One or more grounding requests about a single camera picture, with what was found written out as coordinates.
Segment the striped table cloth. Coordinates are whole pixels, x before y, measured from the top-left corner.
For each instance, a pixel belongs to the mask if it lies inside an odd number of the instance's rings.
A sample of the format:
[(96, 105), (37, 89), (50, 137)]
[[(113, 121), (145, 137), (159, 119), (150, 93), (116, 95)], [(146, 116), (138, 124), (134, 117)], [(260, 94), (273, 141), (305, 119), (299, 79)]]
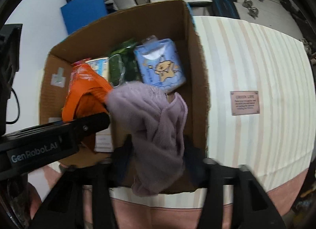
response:
[(308, 169), (315, 87), (303, 44), (243, 20), (193, 20), (210, 91), (206, 156), (249, 166), (267, 192)]

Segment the chrome dumbbell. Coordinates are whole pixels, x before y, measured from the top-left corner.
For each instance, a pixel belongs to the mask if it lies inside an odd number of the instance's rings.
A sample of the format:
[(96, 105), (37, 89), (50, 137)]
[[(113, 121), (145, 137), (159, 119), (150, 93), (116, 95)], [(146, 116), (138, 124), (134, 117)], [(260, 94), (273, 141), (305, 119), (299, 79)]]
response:
[(250, 9), (253, 6), (253, 2), (251, 0), (244, 0), (242, 6), (247, 9)]
[(259, 14), (259, 10), (256, 7), (250, 7), (248, 9), (248, 14), (253, 18), (256, 19), (258, 17)]

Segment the green wipes pack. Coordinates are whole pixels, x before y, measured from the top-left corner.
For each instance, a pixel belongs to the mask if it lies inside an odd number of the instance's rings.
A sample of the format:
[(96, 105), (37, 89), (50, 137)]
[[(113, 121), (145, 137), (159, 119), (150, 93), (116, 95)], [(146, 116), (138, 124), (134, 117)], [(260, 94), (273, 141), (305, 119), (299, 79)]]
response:
[(109, 55), (109, 82), (113, 88), (130, 81), (142, 81), (134, 49), (137, 41), (130, 39), (116, 46)]

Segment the blue foam board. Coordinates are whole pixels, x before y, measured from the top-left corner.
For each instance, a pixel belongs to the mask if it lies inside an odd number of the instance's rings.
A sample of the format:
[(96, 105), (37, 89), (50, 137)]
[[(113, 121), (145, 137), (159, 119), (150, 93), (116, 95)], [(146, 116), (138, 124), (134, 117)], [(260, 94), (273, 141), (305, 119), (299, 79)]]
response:
[(104, 0), (72, 0), (60, 10), (68, 35), (108, 14)]

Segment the orange snack packet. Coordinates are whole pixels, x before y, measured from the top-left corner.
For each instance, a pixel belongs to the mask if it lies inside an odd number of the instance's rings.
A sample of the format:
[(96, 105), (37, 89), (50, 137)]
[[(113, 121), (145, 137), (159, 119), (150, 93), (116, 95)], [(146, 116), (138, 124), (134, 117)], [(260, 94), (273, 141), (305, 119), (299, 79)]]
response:
[(62, 109), (62, 120), (69, 122), (94, 114), (108, 114), (106, 101), (112, 90), (113, 87), (110, 83), (98, 75), (87, 63), (75, 66), (71, 74), (69, 92)]

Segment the blue white tissue pack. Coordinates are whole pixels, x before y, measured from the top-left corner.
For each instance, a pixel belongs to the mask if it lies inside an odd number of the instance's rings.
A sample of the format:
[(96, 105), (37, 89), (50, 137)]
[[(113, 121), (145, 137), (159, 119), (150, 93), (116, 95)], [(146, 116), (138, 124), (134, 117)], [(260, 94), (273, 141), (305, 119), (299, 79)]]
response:
[(86, 63), (105, 80), (109, 79), (109, 61), (108, 57), (101, 57), (96, 59), (90, 59)]

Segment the red snack packet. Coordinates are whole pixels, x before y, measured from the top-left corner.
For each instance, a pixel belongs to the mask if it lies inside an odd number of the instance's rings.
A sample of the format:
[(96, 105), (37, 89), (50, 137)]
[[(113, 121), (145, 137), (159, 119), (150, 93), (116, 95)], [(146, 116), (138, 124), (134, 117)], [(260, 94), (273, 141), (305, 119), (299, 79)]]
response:
[(84, 64), (84, 63), (87, 63), (87, 62), (90, 61), (90, 60), (91, 60), (91, 58), (81, 59), (81, 60), (79, 60), (79, 61), (77, 61), (77, 62), (72, 63), (71, 66), (72, 66), (72, 67), (77, 67), (77, 66), (80, 66), (80, 65), (82, 65), (82, 64)]

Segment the white red cigarette carton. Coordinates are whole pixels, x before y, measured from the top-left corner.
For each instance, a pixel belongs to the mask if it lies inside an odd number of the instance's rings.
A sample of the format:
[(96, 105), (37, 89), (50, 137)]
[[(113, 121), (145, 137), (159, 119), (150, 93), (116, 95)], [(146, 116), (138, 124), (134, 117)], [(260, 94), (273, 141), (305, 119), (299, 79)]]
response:
[(95, 152), (111, 153), (113, 152), (113, 141), (111, 137), (111, 128), (96, 133), (95, 136)]

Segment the blue cartoon tissue pack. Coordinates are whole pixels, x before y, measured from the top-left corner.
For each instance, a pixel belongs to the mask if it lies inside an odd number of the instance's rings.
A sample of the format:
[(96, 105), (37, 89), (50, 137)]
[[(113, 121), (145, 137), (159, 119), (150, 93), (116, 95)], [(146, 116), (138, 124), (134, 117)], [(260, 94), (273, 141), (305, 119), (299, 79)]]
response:
[(171, 93), (186, 83), (185, 73), (175, 43), (153, 39), (138, 45), (134, 56), (145, 84)]

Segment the open cardboard box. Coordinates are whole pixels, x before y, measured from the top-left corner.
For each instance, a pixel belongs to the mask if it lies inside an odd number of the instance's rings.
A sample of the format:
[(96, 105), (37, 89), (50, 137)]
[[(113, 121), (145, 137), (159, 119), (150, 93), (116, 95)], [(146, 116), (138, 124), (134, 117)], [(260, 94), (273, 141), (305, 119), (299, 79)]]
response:
[(44, 68), (40, 123), (46, 124), (50, 118), (62, 113), (69, 86), (55, 83), (58, 69), (63, 69), (62, 79), (69, 82), (73, 63), (107, 56), (124, 41), (141, 41), (149, 36), (169, 38), (176, 45), (186, 77), (186, 83), (177, 90), (188, 107), (184, 134), (204, 154), (210, 108), (206, 60), (190, 9), (182, 0), (149, 3), (117, 11), (77, 30), (53, 47)]

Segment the purple fluffy cloth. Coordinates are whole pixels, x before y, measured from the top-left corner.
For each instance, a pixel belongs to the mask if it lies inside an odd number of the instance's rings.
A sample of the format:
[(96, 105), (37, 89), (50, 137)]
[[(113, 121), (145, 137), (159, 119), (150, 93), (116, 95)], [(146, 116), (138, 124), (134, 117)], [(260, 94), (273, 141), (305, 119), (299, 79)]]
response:
[(169, 100), (161, 89), (134, 81), (113, 89), (106, 105), (115, 122), (131, 134), (135, 195), (157, 195), (183, 175), (188, 108), (180, 94)]

